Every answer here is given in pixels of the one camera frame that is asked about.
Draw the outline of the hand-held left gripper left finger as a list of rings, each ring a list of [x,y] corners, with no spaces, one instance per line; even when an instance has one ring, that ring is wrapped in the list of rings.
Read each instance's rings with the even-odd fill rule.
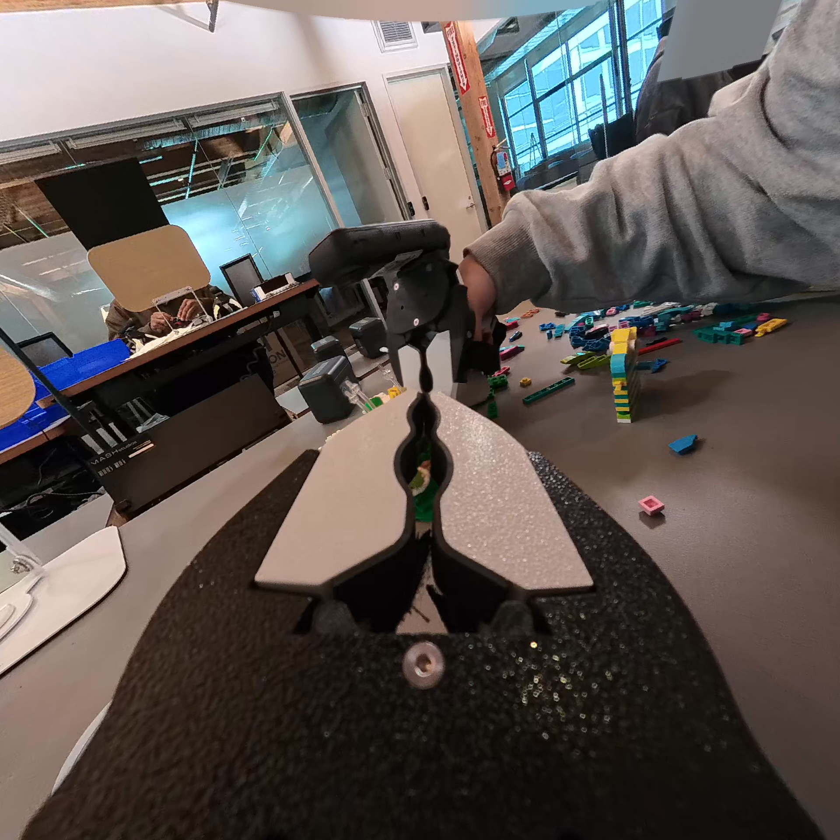
[[[417,441],[425,394],[405,392],[326,440],[255,574],[268,590],[331,596],[362,575],[413,596],[426,552],[417,540],[403,456]]]

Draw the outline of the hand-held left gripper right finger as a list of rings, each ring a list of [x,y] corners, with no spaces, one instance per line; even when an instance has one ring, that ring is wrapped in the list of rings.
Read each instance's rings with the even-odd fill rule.
[[[594,582],[528,451],[441,392],[422,395],[443,471],[434,505],[433,570],[446,597],[543,597]]]

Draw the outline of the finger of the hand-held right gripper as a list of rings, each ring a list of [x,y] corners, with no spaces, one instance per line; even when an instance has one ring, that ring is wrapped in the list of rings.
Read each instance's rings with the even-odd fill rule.
[[[423,390],[456,396],[459,384],[455,379],[451,332],[436,332],[425,349],[423,362]]]
[[[428,394],[428,332],[388,333],[388,354],[399,385],[404,390]]]

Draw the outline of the green toy brick garden model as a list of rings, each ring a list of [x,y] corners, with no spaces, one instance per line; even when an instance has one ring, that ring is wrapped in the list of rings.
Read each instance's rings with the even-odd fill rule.
[[[373,396],[367,396],[361,386],[348,380],[340,387],[343,396],[361,409],[364,414],[379,411],[383,406],[394,401],[400,402],[407,389],[398,385],[393,379],[390,387],[385,392],[379,392]],[[417,522],[431,522],[433,520],[433,504],[438,483],[432,476],[433,448],[430,438],[420,434],[414,438],[414,454],[409,460],[414,462],[414,472],[408,481],[408,487],[413,496],[414,513]]]

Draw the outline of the colourful toy bricks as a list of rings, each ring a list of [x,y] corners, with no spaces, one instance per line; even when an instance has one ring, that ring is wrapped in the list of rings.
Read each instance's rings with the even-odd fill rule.
[[[489,418],[497,418],[497,395],[512,384],[523,391],[521,404],[532,407],[568,391],[579,378],[589,374],[601,376],[609,384],[615,410],[610,345],[612,332],[617,329],[637,329],[637,368],[641,388],[635,420],[641,401],[643,374],[661,372],[668,363],[664,352],[683,343],[685,334],[691,334],[703,343],[742,346],[777,332],[789,323],[788,319],[775,317],[770,311],[755,311],[751,306],[742,304],[688,305],[634,301],[574,315],[556,312],[553,322],[538,323],[537,329],[547,343],[567,341],[569,352],[560,359],[559,380],[536,389],[532,379],[527,376],[516,381],[508,362],[516,360],[526,350],[522,344],[523,323],[545,314],[546,311],[531,308],[503,320],[507,338],[500,350],[502,366],[488,381],[490,393],[486,405]]]

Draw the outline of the toy instruction booklet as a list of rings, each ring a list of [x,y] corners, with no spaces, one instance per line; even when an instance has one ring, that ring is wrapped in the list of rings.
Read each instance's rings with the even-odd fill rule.
[[[109,702],[104,708],[102,708],[99,714],[97,714],[97,716],[86,727],[84,732],[79,736],[79,739],[76,741],[75,745],[72,747],[65,761],[59,769],[56,781],[54,782],[51,789],[51,795],[54,795],[58,792],[60,786],[64,783],[69,773],[76,766],[83,753],[87,750],[90,741],[95,737],[104,718],[107,716],[111,704],[112,703]]]

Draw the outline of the person's right forearm grey sleeve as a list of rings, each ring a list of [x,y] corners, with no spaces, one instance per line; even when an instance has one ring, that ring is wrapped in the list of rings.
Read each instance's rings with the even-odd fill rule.
[[[770,57],[704,119],[516,195],[471,254],[497,314],[837,290],[839,5],[802,2]]]

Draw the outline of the wooden desk lamp white base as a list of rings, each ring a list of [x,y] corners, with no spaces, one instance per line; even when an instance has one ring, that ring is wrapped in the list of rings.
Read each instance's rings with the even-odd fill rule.
[[[4,676],[106,598],[128,566],[115,526],[94,532],[47,562],[5,526],[1,538]]]

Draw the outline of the person's right hand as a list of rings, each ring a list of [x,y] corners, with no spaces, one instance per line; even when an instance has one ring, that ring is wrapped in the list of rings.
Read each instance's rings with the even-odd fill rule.
[[[494,280],[471,254],[465,254],[458,266],[461,285],[466,289],[469,309],[475,318],[476,340],[492,342],[493,319],[497,315],[497,290]]]

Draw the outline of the white door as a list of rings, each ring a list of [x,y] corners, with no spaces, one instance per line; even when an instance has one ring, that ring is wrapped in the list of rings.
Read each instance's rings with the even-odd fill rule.
[[[450,257],[459,263],[487,221],[448,69],[415,70],[385,83],[421,197],[420,214],[447,228]]]

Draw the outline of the long wooden work table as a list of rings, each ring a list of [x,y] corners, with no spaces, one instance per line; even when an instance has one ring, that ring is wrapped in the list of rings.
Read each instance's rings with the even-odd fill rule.
[[[198,370],[240,346],[302,320],[311,336],[319,337],[312,314],[319,284],[308,280],[271,294],[267,299],[235,314],[175,337],[172,341],[137,353],[105,371],[68,384],[50,379],[47,369],[27,372],[35,384],[38,403],[57,404],[60,392],[68,405],[76,398],[102,409],[120,407]]]

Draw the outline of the striped toy brick tower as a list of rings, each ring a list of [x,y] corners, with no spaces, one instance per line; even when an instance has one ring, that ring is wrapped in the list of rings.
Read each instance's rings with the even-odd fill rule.
[[[616,420],[630,424],[636,414],[640,393],[636,327],[612,332],[610,345],[610,372]]]

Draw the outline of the small black monitor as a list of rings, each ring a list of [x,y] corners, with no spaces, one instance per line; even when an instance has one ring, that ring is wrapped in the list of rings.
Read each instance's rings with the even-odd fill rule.
[[[53,332],[45,332],[29,339],[22,339],[17,345],[27,358],[38,368],[43,368],[62,359],[69,359],[73,351]]]
[[[244,308],[260,302],[259,294],[254,289],[261,287],[263,278],[254,257],[245,254],[219,267],[233,297]]]

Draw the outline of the wooden lamp clear stand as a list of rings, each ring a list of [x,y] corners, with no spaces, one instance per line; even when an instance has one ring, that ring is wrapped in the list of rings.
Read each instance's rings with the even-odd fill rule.
[[[87,261],[115,301],[141,312],[159,298],[209,285],[211,274],[189,234],[165,225],[91,248]]]

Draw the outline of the blue plastic bin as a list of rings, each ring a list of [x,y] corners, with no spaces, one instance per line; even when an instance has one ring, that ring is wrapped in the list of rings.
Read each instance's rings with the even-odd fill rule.
[[[84,382],[122,364],[131,357],[120,340],[111,340],[40,367],[43,375],[61,390]]]
[[[38,381],[35,384],[35,399],[24,415],[1,430],[1,453],[11,454],[18,448],[34,448],[63,434],[70,422],[70,415],[61,406],[50,403],[46,407],[39,401],[49,397],[46,388]]]

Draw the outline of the wooden post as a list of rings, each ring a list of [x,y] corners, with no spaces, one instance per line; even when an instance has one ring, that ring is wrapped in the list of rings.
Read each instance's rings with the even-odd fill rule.
[[[485,200],[487,219],[489,226],[493,227],[501,221],[507,198],[505,197],[505,193],[500,192],[497,178],[490,162],[490,155],[494,146],[498,144],[498,137],[494,140],[487,138],[477,101],[479,96],[489,95],[484,72],[480,64],[476,38],[469,21],[442,20],[440,23],[444,21],[457,22],[461,45],[465,52],[470,90],[463,96],[460,96],[458,92],[458,100],[464,116],[472,155],[478,171],[479,186]]]

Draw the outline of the long red post sign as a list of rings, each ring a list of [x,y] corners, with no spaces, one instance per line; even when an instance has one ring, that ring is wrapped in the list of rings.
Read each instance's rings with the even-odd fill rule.
[[[455,84],[460,96],[470,90],[469,73],[466,63],[466,56],[461,45],[457,22],[444,21],[440,23],[444,36],[444,42],[448,52],[449,64],[455,78]]]

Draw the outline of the white wall vent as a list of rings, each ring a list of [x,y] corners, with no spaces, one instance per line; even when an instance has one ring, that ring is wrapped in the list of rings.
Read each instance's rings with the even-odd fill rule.
[[[381,52],[390,53],[417,47],[417,38],[411,22],[375,20],[371,23]]]

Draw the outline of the black wall panel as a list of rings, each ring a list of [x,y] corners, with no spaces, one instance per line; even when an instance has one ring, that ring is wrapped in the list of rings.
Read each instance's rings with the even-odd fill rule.
[[[169,225],[135,157],[43,176],[35,183],[86,251]]]

